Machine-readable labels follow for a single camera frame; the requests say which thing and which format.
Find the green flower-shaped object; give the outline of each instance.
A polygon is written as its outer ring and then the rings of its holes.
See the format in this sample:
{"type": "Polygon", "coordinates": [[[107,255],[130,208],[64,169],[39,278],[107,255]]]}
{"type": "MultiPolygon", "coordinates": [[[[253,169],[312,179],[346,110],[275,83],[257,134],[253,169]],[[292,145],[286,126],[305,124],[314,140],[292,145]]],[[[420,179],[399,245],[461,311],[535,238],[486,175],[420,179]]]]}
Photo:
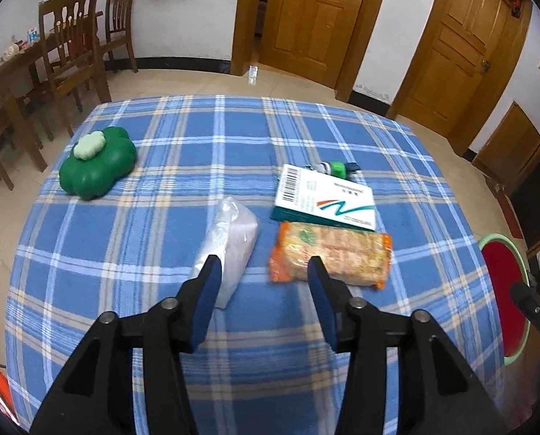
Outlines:
{"type": "Polygon", "coordinates": [[[96,132],[83,136],[60,167],[60,187],[68,194],[77,194],[85,200],[104,196],[115,181],[128,175],[135,166],[137,149],[125,129],[111,126],[103,129],[102,134],[106,143],[92,157],[80,160],[75,155],[82,153],[78,152],[78,146],[83,140],[85,152],[98,148],[102,136],[96,132]]]}

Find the chair back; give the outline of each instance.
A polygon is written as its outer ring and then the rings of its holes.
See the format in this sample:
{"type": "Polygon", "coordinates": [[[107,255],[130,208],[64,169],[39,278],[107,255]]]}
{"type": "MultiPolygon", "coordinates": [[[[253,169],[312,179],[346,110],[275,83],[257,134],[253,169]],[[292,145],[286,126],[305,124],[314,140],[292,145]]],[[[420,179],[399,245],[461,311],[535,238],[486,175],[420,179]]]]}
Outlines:
{"type": "Polygon", "coordinates": [[[79,69],[78,78],[82,81],[90,78],[87,76],[88,72],[90,75],[94,72],[92,66],[100,56],[96,37],[96,1],[48,0],[40,2],[38,6],[42,57],[53,90],[58,86],[56,80],[61,75],[66,78],[66,72],[72,68],[79,69]],[[54,15],[54,27],[48,35],[44,19],[50,13],[54,15]],[[48,55],[51,46],[58,50],[59,55],[58,67],[55,70],[48,55]]]}
{"type": "Polygon", "coordinates": [[[106,34],[122,31],[130,33],[132,6],[133,0],[107,0],[104,13],[104,28],[106,34]]]}

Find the white plastic packet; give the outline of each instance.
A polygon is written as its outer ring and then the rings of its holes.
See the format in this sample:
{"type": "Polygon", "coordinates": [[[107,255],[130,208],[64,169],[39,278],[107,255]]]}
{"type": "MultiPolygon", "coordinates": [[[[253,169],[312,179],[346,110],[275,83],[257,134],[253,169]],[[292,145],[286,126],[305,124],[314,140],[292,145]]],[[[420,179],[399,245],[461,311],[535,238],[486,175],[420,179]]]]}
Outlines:
{"type": "Polygon", "coordinates": [[[207,232],[189,278],[196,278],[209,255],[222,262],[222,284],[215,306],[225,309],[246,268],[257,238],[257,219],[231,196],[218,203],[214,222],[207,232]]]}

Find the orange snack wrapper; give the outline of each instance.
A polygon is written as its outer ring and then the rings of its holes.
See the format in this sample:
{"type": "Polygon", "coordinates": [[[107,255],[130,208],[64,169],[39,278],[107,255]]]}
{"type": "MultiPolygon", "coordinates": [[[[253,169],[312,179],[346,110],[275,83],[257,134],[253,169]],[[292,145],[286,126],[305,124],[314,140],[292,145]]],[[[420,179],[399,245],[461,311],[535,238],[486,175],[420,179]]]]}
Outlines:
{"type": "Polygon", "coordinates": [[[270,255],[273,282],[306,279],[308,260],[319,256],[333,278],[349,285],[385,287],[391,268],[387,233],[282,222],[270,255]]]}

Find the plastic bag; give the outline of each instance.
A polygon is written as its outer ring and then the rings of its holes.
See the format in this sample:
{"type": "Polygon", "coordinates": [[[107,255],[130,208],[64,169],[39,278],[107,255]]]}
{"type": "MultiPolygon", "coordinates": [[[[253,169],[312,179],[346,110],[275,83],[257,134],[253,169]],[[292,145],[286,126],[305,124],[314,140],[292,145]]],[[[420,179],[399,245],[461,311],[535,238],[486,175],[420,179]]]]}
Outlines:
{"type": "Polygon", "coordinates": [[[209,255],[217,255],[222,262],[222,284],[215,306],[225,309],[238,283],[257,237],[257,219],[243,204],[231,196],[218,203],[214,222],[203,242],[189,278],[196,278],[209,255]]]}
{"type": "Polygon", "coordinates": [[[275,282],[306,279],[308,260],[319,256],[333,278],[382,289],[391,267],[391,247],[387,233],[283,222],[270,257],[270,275],[275,282]]]}

